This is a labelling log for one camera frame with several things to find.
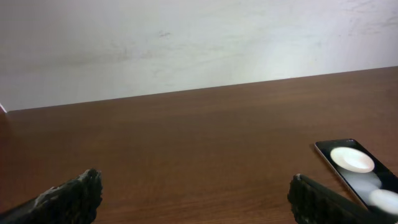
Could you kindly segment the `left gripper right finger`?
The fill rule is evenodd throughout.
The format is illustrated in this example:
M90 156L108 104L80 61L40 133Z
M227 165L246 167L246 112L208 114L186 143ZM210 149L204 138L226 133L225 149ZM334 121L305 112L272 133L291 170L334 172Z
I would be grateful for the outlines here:
M293 176L287 199L298 224L397 223L397 217L369 211L302 174Z

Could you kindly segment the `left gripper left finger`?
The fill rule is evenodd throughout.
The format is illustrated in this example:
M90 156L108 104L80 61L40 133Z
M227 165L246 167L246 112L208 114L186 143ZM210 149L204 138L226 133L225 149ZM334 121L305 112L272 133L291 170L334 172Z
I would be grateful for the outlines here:
M1 223L90 224L102 202L101 172L88 169L58 187L52 187L1 214Z

